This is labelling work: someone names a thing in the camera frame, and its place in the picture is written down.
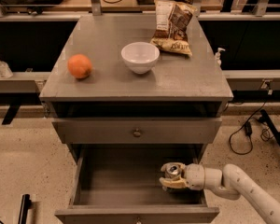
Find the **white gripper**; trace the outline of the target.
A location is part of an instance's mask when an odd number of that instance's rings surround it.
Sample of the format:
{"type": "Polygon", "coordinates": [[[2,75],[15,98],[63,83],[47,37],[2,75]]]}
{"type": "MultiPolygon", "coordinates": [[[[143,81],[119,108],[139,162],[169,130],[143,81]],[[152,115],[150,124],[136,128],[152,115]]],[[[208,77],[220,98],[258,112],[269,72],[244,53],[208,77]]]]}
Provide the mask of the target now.
{"type": "MultiPolygon", "coordinates": [[[[161,167],[161,171],[166,173],[181,173],[184,168],[184,163],[167,162],[161,167]]],[[[204,188],[205,174],[204,168],[201,165],[195,163],[187,165],[184,171],[184,178],[161,177],[160,182],[164,189],[189,188],[191,190],[202,190],[204,188]]]]}

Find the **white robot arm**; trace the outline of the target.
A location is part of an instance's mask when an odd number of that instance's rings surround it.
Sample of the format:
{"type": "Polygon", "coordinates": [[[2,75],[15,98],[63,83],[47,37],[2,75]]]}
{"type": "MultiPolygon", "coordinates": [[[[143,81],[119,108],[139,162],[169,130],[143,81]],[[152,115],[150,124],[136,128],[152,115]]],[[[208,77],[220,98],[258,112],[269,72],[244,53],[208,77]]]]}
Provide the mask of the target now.
{"type": "Polygon", "coordinates": [[[168,162],[161,171],[164,177],[160,182],[166,189],[208,189],[230,200],[244,196],[267,224],[280,224],[280,202],[234,164],[226,164],[219,170],[195,163],[168,162]]]}

